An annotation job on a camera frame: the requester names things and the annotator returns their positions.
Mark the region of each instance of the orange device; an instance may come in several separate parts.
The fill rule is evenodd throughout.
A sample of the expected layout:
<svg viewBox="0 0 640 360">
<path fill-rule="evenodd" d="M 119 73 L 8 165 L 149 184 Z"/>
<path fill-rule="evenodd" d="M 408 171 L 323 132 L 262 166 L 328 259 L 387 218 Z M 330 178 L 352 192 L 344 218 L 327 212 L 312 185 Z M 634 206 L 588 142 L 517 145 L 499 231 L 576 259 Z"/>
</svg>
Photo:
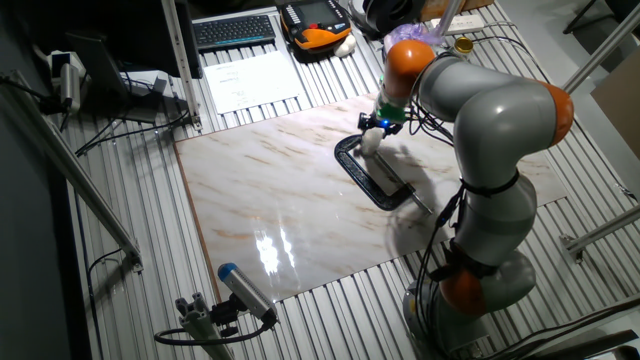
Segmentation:
<svg viewBox="0 0 640 360">
<path fill-rule="evenodd" d="M 329 50 L 351 32 L 346 11 L 333 0 L 294 2 L 279 10 L 289 41 L 307 51 Z"/>
</svg>

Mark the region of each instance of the monitor stand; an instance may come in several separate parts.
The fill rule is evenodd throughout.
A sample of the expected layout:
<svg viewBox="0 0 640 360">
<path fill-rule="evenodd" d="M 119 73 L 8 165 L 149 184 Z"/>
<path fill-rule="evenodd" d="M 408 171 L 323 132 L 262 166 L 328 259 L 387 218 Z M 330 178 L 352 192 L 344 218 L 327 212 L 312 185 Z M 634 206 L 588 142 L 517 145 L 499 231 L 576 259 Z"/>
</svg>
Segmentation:
<svg viewBox="0 0 640 360">
<path fill-rule="evenodd" d="M 106 36 L 95 31 L 69 31 L 67 38 L 91 77 L 86 98 L 82 100 L 82 112 L 155 123 L 163 101 L 167 108 L 173 108 L 175 104 L 178 112 L 188 108 L 186 101 L 163 95 L 166 80 L 156 79 L 151 89 L 135 86 L 135 83 L 125 84 L 115 59 L 107 49 Z"/>
</svg>

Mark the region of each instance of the black keyboard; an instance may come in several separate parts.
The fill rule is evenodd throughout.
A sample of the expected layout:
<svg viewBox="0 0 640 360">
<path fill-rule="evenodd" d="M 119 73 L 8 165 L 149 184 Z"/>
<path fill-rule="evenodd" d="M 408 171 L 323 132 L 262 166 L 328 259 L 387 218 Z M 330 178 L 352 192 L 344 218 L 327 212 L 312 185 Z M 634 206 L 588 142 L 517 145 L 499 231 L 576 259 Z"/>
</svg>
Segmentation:
<svg viewBox="0 0 640 360">
<path fill-rule="evenodd" d="M 267 15 L 193 24 L 198 50 L 269 42 L 276 38 Z"/>
</svg>

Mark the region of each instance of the paper sheet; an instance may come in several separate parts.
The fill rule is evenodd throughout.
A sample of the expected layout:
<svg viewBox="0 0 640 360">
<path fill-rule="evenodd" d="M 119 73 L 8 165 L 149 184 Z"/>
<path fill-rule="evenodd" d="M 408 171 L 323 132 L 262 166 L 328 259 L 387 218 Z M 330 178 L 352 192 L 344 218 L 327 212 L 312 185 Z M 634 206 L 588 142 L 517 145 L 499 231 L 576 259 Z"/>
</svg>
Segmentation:
<svg viewBox="0 0 640 360">
<path fill-rule="evenodd" d="M 218 114 L 290 99 L 302 92 L 295 70 L 278 51 L 208 66 L 204 74 Z"/>
</svg>

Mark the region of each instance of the marble tile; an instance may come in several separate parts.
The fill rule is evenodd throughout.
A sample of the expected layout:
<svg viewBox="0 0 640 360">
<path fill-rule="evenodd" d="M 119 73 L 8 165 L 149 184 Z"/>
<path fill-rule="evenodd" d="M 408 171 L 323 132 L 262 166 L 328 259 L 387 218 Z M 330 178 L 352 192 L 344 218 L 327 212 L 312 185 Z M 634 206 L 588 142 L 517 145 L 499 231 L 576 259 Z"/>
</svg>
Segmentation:
<svg viewBox="0 0 640 360">
<path fill-rule="evenodd" d="M 373 95 L 361 96 L 176 143 L 214 272 L 235 262 L 280 300 L 426 246 L 434 216 L 411 201 L 378 209 L 334 158 L 372 106 Z M 404 129 L 379 153 L 434 212 L 458 189 L 453 149 L 423 133 Z M 359 161 L 376 180 L 388 178 Z M 539 205 L 566 196 L 543 154 L 519 169 Z M 226 299 L 229 290 L 219 289 Z"/>
</svg>

